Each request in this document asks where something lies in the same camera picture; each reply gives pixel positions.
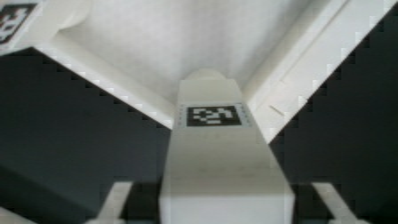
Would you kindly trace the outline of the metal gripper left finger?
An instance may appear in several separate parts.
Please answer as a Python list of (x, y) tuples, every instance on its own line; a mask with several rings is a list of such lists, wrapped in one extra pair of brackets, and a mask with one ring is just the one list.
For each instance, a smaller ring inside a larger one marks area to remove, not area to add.
[(158, 186), (115, 182), (97, 215), (83, 224), (158, 224)]

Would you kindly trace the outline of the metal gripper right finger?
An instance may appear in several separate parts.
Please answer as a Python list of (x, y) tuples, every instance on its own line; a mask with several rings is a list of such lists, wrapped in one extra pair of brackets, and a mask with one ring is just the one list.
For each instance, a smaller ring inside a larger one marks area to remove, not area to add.
[(293, 224), (371, 224), (357, 217), (330, 183), (295, 184), (293, 192)]

